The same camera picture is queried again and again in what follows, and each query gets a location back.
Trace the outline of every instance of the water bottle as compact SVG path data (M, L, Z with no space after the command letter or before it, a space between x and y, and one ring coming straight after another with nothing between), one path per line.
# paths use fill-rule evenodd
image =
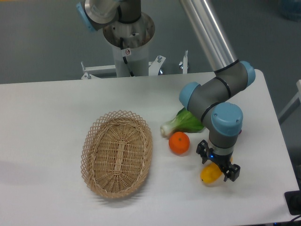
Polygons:
M301 21L301 0L279 0L279 11L290 20Z

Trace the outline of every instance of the gray floor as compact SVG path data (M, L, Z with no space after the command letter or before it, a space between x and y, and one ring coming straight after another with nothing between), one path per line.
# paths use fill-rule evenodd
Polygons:
M113 64L102 32L89 33L82 24L75 9L77 2L0 2L0 83L75 80L82 76L81 61L86 66ZM165 56L165 72L178 73L177 64L188 49L190 72L210 71L180 3L142 2L143 11L156 24L150 59ZM301 79L301 23L282 17L276 0L212 2L239 59L264 72L279 113L297 92L296 82ZM301 107L282 125L295 164L301 164L300 115Z

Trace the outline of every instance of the green leafy vegetable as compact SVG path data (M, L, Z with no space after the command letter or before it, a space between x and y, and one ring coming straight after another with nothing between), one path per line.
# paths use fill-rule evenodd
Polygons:
M204 126L200 120L187 111L185 107L178 112L174 119L163 123L160 127L161 134L164 137L168 137L177 131L196 133L203 128Z

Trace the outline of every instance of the table surface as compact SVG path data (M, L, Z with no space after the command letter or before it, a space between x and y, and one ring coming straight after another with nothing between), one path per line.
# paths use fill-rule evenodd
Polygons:
M0 225L211 225L235 226L292 218L284 192L298 190L262 72L230 101L244 112L233 153L241 172L204 185L195 153L208 131L189 134L191 146L176 156L160 125L182 108L178 95L191 81L213 73L0 85ZM141 115L153 136L153 158L134 195L110 201L81 178L87 132L116 110Z

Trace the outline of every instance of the wicker basket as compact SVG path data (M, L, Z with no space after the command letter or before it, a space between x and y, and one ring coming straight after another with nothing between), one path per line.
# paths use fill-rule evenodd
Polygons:
M98 195L123 197L142 185L151 156L151 131L146 122L132 112L111 112L88 132L81 156L82 177Z

